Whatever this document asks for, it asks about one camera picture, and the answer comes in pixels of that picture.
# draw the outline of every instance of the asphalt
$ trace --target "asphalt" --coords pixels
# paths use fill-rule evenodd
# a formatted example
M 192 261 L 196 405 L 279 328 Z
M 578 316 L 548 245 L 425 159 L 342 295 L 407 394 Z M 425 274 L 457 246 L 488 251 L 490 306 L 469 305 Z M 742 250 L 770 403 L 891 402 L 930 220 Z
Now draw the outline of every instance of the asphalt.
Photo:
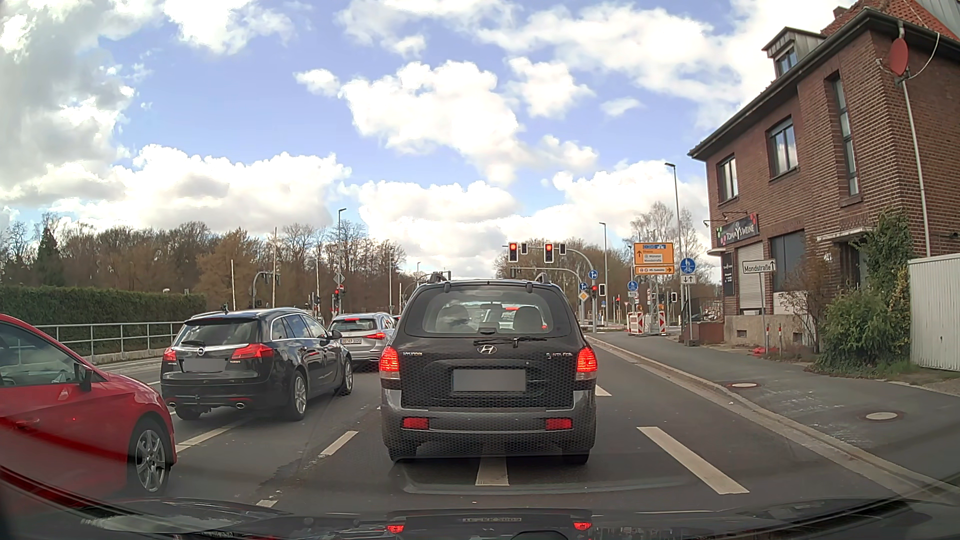
M 505 506 L 674 512 L 893 496 L 634 364 L 597 356 L 609 395 L 597 397 L 597 442 L 582 467 L 549 455 L 430 457 L 448 454 L 443 447 L 394 464 L 381 441 L 378 375 L 359 373 L 351 395 L 311 401 L 300 422 L 230 409 L 196 422 L 175 417 L 180 462 L 168 495 L 311 515 Z M 158 378 L 157 362 L 109 369 Z
M 748 400 L 931 478 L 960 483 L 960 398 L 883 380 L 827 377 L 802 365 L 709 347 L 685 347 L 660 336 L 626 332 L 596 338 L 689 374 L 727 385 Z M 756 387 L 730 384 L 754 382 Z M 887 421 L 866 418 L 894 412 Z

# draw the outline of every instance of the road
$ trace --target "road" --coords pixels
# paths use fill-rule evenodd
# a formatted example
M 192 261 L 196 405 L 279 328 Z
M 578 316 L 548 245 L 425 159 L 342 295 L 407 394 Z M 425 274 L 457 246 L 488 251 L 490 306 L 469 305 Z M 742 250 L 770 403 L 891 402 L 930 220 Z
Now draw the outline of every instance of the road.
M 557 457 L 425 458 L 393 464 L 380 439 L 379 378 L 313 400 L 301 422 L 215 409 L 174 418 L 169 495 L 298 513 L 559 506 L 673 512 L 893 493 L 725 408 L 598 350 L 597 442 L 584 467 Z M 158 362 L 113 366 L 147 383 Z M 422 447 L 421 454 L 451 449 Z

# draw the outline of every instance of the satellite dish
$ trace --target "satellite dish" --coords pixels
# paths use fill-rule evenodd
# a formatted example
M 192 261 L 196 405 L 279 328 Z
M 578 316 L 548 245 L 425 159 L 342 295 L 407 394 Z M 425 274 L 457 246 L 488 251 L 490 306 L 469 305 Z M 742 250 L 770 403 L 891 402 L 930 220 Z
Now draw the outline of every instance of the satellite dish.
M 894 39 L 890 45 L 890 54 L 887 55 L 887 63 L 890 64 L 890 70 L 903 75 L 906 72 L 907 62 L 910 60 L 910 51 L 906 46 L 906 41 L 902 37 Z

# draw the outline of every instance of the brick building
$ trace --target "brick building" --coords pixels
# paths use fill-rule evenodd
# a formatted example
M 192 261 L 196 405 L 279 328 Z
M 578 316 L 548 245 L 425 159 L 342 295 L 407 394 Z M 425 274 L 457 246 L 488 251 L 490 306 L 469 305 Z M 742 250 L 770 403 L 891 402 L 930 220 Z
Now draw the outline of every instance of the brick building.
M 833 13 L 820 33 L 777 34 L 763 48 L 774 82 L 689 153 L 707 165 L 710 253 L 721 258 L 731 343 L 763 343 L 761 306 L 775 337 L 783 325 L 785 342 L 803 338 L 781 303 L 787 277 L 814 256 L 829 262 L 837 284 L 862 282 L 869 268 L 851 242 L 882 209 L 907 211 L 916 254 L 925 255 L 906 99 L 886 67 L 900 27 L 910 48 L 908 74 L 919 73 L 907 89 L 930 252 L 960 251 L 957 0 L 860 0 Z M 761 298 L 759 275 L 743 274 L 740 261 L 765 258 L 778 270 L 763 275 Z

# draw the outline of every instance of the hedge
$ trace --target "hedge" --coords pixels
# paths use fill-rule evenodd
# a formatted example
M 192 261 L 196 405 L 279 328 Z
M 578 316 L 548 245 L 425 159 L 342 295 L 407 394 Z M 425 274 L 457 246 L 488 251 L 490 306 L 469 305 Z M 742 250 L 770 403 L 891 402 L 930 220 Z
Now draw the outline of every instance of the hedge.
M 184 321 L 203 311 L 207 311 L 206 297 L 203 294 L 162 294 L 93 287 L 0 285 L 0 313 L 35 326 Z M 146 337 L 127 339 L 131 336 L 154 336 L 149 340 L 150 348 L 163 347 L 169 343 L 170 338 L 156 336 L 179 329 L 178 325 L 174 325 L 172 329 L 170 325 L 126 326 L 123 329 L 123 350 L 148 348 Z M 91 354 L 90 327 L 44 330 L 77 353 L 84 356 Z M 97 340 L 119 336 L 119 326 L 94 327 L 94 338 Z M 100 355 L 120 350 L 119 339 L 95 341 L 92 353 Z

